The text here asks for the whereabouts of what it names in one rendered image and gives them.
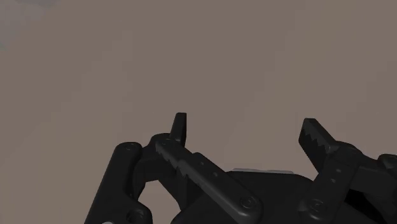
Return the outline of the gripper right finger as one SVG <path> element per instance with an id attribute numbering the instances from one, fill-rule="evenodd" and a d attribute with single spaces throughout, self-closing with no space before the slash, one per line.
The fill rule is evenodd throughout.
<path id="1" fill-rule="evenodd" d="M 315 118 L 298 142 L 318 172 L 297 208 L 301 224 L 397 224 L 397 155 L 372 159 Z"/>

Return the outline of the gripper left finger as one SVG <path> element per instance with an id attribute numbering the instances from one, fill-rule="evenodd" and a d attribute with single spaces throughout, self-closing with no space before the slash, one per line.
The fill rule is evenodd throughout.
<path id="1" fill-rule="evenodd" d="M 160 181 L 182 212 L 208 196 L 235 224 L 259 224 L 260 199 L 201 153 L 186 149 L 187 114 L 176 113 L 171 131 L 154 135 L 143 147 L 117 145 L 84 224 L 154 224 L 139 201 L 145 184 Z"/>

